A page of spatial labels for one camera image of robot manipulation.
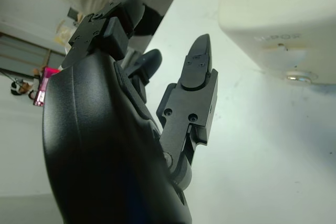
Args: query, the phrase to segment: white device housing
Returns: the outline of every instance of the white device housing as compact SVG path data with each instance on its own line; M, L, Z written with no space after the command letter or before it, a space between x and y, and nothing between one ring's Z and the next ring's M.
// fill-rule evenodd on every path
M336 0L220 0L219 25L267 72L336 84Z

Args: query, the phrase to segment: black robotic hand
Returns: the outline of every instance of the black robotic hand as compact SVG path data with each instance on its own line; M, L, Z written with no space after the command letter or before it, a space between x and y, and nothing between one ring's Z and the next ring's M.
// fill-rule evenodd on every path
M43 144L50 184L67 224L191 223L183 194L197 144L207 144L217 99L208 35L186 56L157 111L144 86L158 51L117 63L143 14L140 0L114 0L84 18L46 91Z

